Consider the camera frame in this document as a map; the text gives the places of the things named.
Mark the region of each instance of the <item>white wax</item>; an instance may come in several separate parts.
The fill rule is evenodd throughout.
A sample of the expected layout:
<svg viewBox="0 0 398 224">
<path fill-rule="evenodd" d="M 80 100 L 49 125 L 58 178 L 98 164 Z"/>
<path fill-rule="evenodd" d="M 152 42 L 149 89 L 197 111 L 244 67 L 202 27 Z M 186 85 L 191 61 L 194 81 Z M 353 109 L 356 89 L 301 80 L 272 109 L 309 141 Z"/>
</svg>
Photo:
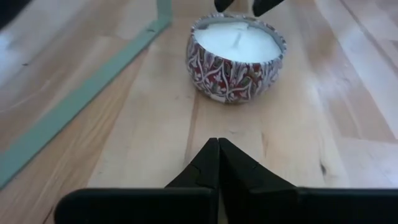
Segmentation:
<svg viewBox="0 0 398 224">
<path fill-rule="evenodd" d="M 210 24 L 194 35 L 207 51 L 232 61 L 268 62 L 281 54 L 271 35 L 245 22 Z"/>
</svg>

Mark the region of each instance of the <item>wood grain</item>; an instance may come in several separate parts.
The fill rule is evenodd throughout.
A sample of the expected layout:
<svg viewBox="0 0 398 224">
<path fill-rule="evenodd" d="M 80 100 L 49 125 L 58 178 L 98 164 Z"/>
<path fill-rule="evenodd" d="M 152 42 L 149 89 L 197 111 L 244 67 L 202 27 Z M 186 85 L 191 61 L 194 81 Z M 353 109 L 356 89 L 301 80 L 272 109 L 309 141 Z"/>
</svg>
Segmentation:
<svg viewBox="0 0 398 224">
<path fill-rule="evenodd" d="M 2 110 L 40 90 L 44 80 L 57 73 L 62 77 L 39 91 L 32 103 L 0 113 L 2 146 L 151 17 L 134 27 L 137 17 L 126 14 L 130 9 L 140 6 L 153 13 L 153 2 L 144 1 L 68 4 L 69 19 L 59 16 L 52 22 L 57 25 L 43 34 L 49 36 L 43 38 L 42 46 L 49 43 L 43 52 L 16 57 L 3 48 L 0 53 L 16 64 L 23 58 L 32 61 L 4 78 L 10 85 L 0 87 Z M 240 1 L 229 10 L 249 13 L 250 5 Z M 173 0 L 173 10 L 171 28 L 0 192 L 0 223 L 52 223 L 57 200 L 86 186 L 162 187 L 210 137 L 230 139 L 296 185 L 398 187 L 397 1 L 296 0 L 267 12 L 260 19 L 288 43 L 284 67 L 263 96 L 236 106 L 196 92 L 185 68 L 190 26 L 215 11 L 213 1 Z M 31 38 L 28 25 L 35 23 L 26 20 L 34 13 L 26 13 L 15 23 L 13 32 L 19 35 L 10 40 L 15 46 L 27 42 L 25 35 Z M 6 33 L 0 34 L 0 46 L 8 43 Z"/>
</svg>

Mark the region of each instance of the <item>wooden table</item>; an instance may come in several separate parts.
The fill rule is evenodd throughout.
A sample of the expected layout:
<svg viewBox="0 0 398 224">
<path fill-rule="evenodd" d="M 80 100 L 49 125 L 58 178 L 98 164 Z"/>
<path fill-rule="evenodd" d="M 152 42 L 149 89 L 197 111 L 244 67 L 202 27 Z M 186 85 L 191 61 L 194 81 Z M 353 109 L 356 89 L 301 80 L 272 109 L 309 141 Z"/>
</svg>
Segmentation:
<svg viewBox="0 0 398 224">
<path fill-rule="evenodd" d="M 25 50 L 0 52 L 1 80 L 11 80 L 0 87 L 2 146 L 136 27 L 121 12 L 138 0 L 69 1 L 69 14 L 53 12 L 61 1 L 36 1 L 45 18 L 26 11 L 30 24 L 21 22 L 14 39 L 0 34 L 0 49 Z M 0 223 L 52 223 L 58 200 L 83 187 L 163 187 L 210 137 L 228 138 L 295 185 L 398 185 L 398 2 L 287 0 L 268 12 L 261 19 L 288 43 L 284 67 L 264 96 L 238 106 L 196 92 L 185 68 L 189 27 L 212 1 L 173 4 L 172 26 L 0 192 Z M 246 1 L 231 8 L 248 9 Z M 34 37 L 32 26 L 52 31 Z"/>
</svg>

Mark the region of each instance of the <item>green tape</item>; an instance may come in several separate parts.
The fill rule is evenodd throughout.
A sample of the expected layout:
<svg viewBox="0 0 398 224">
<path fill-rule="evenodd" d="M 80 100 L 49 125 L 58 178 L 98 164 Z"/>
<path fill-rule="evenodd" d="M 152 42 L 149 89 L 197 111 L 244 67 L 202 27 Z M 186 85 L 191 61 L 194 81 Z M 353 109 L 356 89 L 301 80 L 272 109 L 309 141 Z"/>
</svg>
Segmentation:
<svg viewBox="0 0 398 224">
<path fill-rule="evenodd" d="M 0 154 L 0 189 L 171 23 L 171 0 L 157 3 L 156 21 Z"/>
</svg>

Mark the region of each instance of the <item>black object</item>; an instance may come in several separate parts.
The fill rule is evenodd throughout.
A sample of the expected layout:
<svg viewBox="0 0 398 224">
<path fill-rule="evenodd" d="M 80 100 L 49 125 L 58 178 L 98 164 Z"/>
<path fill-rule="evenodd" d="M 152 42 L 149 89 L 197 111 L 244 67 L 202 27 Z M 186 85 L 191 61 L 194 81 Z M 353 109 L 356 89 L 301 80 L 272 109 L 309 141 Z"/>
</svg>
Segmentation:
<svg viewBox="0 0 398 224">
<path fill-rule="evenodd" d="M 0 0 L 0 30 L 10 23 L 30 0 Z"/>
<path fill-rule="evenodd" d="M 219 184 L 232 224 L 398 223 L 398 190 L 296 187 L 224 138 L 209 139 L 164 189 L 67 195 L 57 205 L 55 223 L 217 223 Z"/>
<path fill-rule="evenodd" d="M 279 5 L 282 1 L 284 0 L 254 0 L 252 7 L 253 14 L 259 17 Z M 218 12 L 223 12 L 230 7 L 233 2 L 234 0 L 215 0 L 214 5 Z"/>
<path fill-rule="evenodd" d="M 55 223 L 217 223 L 219 154 L 217 139 L 209 139 L 164 189 L 72 192 L 58 203 Z"/>
</svg>

